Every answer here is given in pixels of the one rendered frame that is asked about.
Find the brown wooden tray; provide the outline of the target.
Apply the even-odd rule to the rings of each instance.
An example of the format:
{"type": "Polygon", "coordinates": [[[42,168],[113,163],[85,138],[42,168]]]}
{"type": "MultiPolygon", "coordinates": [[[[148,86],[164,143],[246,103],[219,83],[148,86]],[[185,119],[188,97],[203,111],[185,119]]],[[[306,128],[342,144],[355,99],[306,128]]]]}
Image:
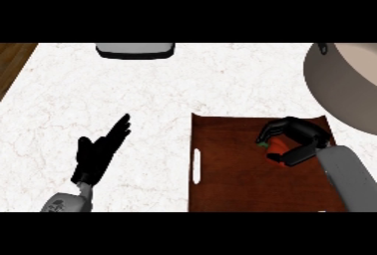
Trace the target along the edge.
{"type": "Polygon", "coordinates": [[[293,167],[266,160],[255,141],[268,118],[191,117],[191,212],[343,212],[343,201],[315,158],[293,167]]]}

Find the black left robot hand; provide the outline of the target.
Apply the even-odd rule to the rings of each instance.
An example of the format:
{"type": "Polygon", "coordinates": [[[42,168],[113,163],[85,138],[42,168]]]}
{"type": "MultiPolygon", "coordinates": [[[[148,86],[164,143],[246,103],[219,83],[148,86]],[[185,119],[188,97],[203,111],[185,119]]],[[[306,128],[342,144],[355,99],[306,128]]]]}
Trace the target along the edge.
{"type": "Polygon", "coordinates": [[[77,167],[71,177],[74,183],[85,182],[95,186],[107,172],[114,154],[130,134],[130,115],[125,114],[108,134],[96,141],[86,136],[79,138],[77,167]]]}

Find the grey metal pot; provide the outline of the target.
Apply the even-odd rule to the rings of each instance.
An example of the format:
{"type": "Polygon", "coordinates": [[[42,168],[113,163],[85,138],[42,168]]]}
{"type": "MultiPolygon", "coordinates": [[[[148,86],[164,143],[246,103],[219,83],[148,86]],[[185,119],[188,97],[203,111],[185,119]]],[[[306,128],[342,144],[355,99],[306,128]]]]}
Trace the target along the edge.
{"type": "Polygon", "coordinates": [[[377,135],[377,43],[314,43],[303,61],[303,77],[332,115],[377,135]]]}

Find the red bell pepper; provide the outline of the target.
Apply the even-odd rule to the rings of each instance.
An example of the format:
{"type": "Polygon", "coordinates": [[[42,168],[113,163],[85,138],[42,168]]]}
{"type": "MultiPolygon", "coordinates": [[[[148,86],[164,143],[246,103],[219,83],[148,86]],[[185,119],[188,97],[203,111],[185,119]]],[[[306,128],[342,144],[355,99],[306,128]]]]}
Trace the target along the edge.
{"type": "Polygon", "coordinates": [[[277,136],[274,136],[266,142],[261,142],[258,144],[258,146],[265,148],[265,158],[266,158],[266,161],[271,164],[274,164],[274,165],[278,165],[281,167],[287,167],[284,162],[277,162],[275,160],[272,160],[268,157],[268,155],[271,153],[277,153],[280,155],[284,155],[284,153],[290,151],[290,148],[289,148],[287,144],[284,143],[283,139],[278,138],[277,136]]]}

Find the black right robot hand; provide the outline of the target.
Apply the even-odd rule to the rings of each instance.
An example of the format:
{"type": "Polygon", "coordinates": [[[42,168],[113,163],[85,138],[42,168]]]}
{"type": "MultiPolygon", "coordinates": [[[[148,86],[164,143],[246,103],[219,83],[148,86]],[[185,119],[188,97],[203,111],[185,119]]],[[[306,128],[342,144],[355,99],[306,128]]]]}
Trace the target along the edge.
{"type": "Polygon", "coordinates": [[[286,135],[299,143],[299,147],[286,153],[271,152],[266,158],[293,167],[317,155],[317,151],[330,145],[330,132],[317,124],[296,117],[286,117],[266,123],[256,143],[266,143],[274,137],[286,135]]]}

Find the grey and black appliance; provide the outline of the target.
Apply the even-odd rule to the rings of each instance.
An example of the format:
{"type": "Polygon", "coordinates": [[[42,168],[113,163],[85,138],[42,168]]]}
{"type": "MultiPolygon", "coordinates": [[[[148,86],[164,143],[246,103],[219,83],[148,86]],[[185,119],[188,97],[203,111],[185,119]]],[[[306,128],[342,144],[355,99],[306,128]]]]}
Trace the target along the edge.
{"type": "Polygon", "coordinates": [[[175,54],[175,43],[98,43],[96,51],[104,58],[120,60],[166,59],[175,54]]]}

